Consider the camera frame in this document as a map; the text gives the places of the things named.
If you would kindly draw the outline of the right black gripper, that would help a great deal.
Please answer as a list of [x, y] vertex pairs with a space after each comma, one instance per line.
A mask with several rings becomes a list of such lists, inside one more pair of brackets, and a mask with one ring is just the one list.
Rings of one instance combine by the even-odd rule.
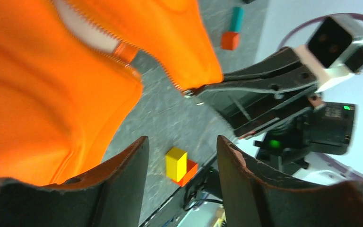
[[324, 114], [325, 102], [313, 94], [316, 76], [290, 47], [252, 66], [224, 74], [224, 80], [195, 90], [238, 138], [250, 138], [308, 111]]

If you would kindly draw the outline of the red-orange block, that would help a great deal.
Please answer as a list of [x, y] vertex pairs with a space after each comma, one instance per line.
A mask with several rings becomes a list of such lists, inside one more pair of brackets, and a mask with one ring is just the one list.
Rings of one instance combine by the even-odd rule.
[[176, 182], [172, 180], [175, 184], [179, 185], [180, 187], [184, 187], [191, 179], [194, 178], [196, 173], [198, 172], [198, 164], [190, 159], [187, 159], [187, 172], [183, 176], [183, 178]]

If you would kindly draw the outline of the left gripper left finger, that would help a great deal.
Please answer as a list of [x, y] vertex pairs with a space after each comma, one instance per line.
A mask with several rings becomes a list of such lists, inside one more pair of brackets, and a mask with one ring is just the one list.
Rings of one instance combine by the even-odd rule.
[[148, 160], [142, 136], [63, 184], [0, 178], [0, 227], [137, 227]]

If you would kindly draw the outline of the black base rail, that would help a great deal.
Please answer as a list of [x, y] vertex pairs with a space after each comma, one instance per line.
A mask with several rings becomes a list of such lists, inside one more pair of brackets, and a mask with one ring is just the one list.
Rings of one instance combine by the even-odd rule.
[[184, 187], [178, 188], [141, 227], [176, 227], [193, 208], [205, 202], [222, 204], [217, 158], [213, 156]]

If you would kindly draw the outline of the yellow block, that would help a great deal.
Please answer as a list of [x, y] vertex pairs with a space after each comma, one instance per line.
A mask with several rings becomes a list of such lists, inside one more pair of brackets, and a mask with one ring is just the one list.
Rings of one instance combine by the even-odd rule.
[[175, 182], [179, 182], [187, 173], [187, 152], [173, 147], [165, 155], [165, 174]]

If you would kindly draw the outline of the teal block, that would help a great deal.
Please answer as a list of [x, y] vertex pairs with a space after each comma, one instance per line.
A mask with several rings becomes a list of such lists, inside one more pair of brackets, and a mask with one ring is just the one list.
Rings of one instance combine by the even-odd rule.
[[242, 7], [234, 7], [232, 18], [230, 20], [229, 31], [239, 33], [242, 28], [244, 9]]

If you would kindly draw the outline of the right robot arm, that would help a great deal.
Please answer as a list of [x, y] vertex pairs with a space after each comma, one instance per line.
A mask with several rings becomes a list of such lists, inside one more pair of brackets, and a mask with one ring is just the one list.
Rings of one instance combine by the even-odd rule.
[[343, 155], [352, 134], [356, 106], [326, 102], [322, 92], [363, 68], [363, 45], [341, 65], [325, 68], [326, 55], [306, 46], [284, 47], [259, 63], [224, 74], [222, 82], [189, 92], [210, 106], [243, 140], [264, 134], [256, 158], [292, 175], [309, 169], [310, 153]]

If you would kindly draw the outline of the small orange cube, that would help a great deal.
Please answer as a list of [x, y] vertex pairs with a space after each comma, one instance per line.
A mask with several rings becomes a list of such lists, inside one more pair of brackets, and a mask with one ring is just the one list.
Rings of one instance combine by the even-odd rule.
[[237, 32], [224, 32], [221, 38], [221, 48], [223, 50], [235, 50], [240, 42], [240, 34]]

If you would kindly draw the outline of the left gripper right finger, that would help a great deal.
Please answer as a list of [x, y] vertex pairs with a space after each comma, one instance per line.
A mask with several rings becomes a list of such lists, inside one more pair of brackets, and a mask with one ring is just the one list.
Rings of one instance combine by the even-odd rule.
[[216, 151], [228, 226], [363, 227], [363, 181], [303, 181], [246, 155], [222, 135]]

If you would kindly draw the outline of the orange zip-up jacket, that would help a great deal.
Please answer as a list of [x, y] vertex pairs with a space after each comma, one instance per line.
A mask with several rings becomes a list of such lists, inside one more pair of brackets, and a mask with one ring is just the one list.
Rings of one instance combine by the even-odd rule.
[[0, 0], [0, 177], [99, 165], [142, 95], [139, 50], [180, 91], [223, 80], [195, 0]]

